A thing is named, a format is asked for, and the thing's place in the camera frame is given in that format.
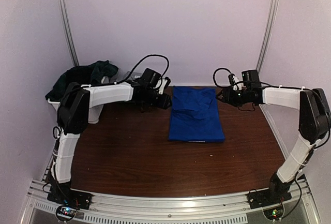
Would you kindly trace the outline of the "blue t-shirt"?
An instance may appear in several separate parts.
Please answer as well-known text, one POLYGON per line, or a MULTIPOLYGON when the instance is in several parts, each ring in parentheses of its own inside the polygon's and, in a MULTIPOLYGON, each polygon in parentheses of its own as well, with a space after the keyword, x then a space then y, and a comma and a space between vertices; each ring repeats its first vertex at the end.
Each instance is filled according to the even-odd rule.
POLYGON ((200 143, 225 141, 214 88, 172 88, 168 140, 200 143))

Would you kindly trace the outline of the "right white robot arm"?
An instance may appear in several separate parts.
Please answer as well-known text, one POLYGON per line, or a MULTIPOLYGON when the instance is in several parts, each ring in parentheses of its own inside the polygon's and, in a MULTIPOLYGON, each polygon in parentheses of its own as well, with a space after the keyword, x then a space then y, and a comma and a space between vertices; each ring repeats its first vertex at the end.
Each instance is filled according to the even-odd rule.
POLYGON ((298 113, 297 140, 284 163, 271 176, 265 200, 276 204, 295 182, 315 150, 330 139, 330 108, 321 88, 272 85, 262 82, 257 70, 229 72, 227 86, 219 86, 216 99, 235 108, 245 104, 285 107, 298 113))

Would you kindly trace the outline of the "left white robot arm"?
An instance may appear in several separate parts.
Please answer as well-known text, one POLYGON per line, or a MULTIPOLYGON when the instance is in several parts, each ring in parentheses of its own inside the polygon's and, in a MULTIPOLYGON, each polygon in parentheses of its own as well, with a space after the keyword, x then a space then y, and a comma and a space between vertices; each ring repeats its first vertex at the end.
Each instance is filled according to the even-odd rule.
POLYGON ((164 90, 170 82, 169 77, 163 77, 147 68, 134 80, 125 79, 99 85, 80 85, 76 82, 69 84, 57 108, 53 163, 49 176, 53 187, 60 185, 53 194, 62 205, 70 205, 74 201, 74 193, 64 185, 71 181, 76 145, 80 135, 91 123, 90 118, 94 115, 94 110, 105 104, 130 101, 168 109, 172 101, 164 90))

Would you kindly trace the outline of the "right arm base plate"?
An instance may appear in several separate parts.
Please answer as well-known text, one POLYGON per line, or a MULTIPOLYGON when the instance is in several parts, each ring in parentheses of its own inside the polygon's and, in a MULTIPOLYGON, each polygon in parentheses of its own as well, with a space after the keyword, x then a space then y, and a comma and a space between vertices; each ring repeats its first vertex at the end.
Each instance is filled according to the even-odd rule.
POLYGON ((292 199, 290 192, 285 192, 282 196, 272 198, 269 189, 252 189, 246 194, 246 197, 251 209, 279 204, 282 200, 287 201, 292 199))

